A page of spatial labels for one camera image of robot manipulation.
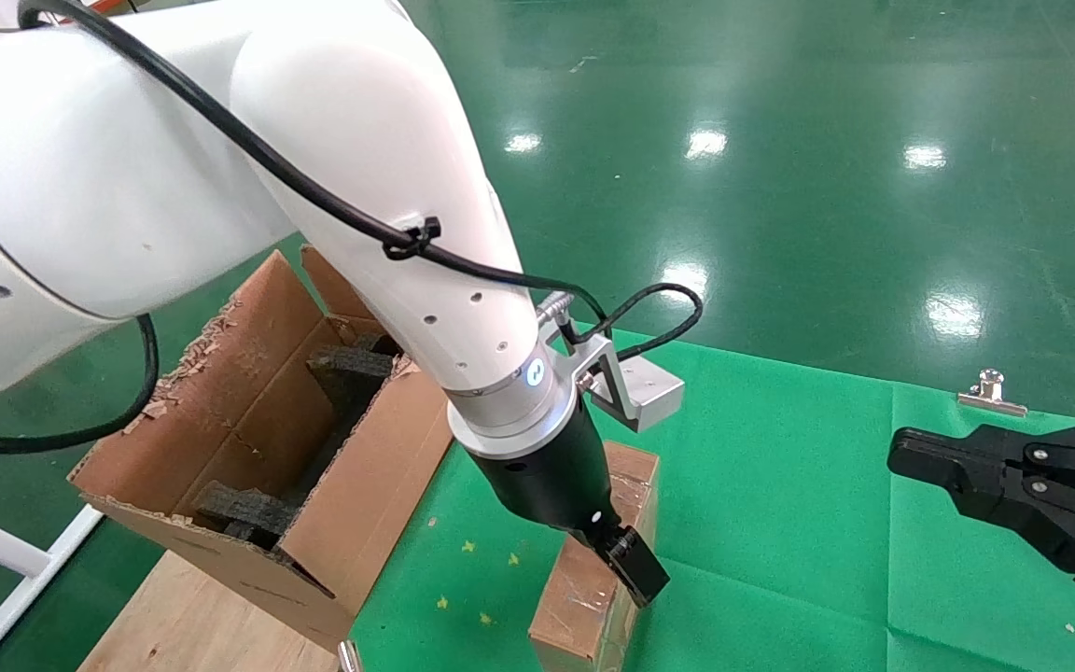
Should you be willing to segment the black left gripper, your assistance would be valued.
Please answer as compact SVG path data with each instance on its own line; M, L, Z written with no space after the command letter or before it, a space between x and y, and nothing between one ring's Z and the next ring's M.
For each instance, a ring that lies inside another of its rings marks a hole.
M538 451L472 460L511 513L592 546L636 607L649 607L668 586L668 571L644 537L632 525L616 525L606 451L584 401Z

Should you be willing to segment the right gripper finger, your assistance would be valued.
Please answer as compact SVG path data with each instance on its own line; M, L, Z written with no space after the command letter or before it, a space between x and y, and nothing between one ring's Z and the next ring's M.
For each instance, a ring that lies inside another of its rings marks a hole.
M1007 528L1075 582L1075 464L891 464L969 518Z
M963 438L904 427L892 437L887 466L897 476L937 485L951 495L998 497L1006 468L1075 489L1075 427L1029 434L981 425Z

